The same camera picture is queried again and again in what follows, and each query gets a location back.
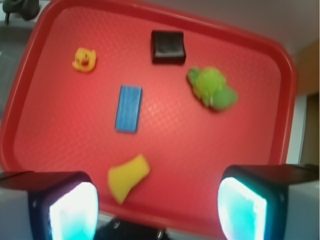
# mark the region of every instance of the rubber duck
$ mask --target rubber duck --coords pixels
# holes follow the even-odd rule
[[[79,47],[72,62],[74,69],[80,72],[91,72],[96,66],[97,54],[95,50]]]

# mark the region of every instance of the yellow sponge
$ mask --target yellow sponge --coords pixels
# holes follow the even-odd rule
[[[142,154],[122,165],[111,167],[108,172],[108,185],[116,202],[121,205],[130,190],[149,172],[149,164]]]

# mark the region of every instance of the black block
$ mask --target black block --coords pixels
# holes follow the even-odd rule
[[[152,62],[154,64],[184,64],[186,51],[181,31],[155,31],[151,33]]]

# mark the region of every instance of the blue sponge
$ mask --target blue sponge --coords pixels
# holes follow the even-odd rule
[[[115,129],[117,131],[137,132],[141,98],[141,87],[121,86],[115,120]]]

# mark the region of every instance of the green turtle toy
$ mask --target green turtle toy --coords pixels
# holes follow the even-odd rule
[[[193,87],[193,93],[201,100],[205,107],[222,111],[231,107],[238,101],[237,93],[227,85],[227,80],[217,69],[206,67],[190,68],[188,81]]]

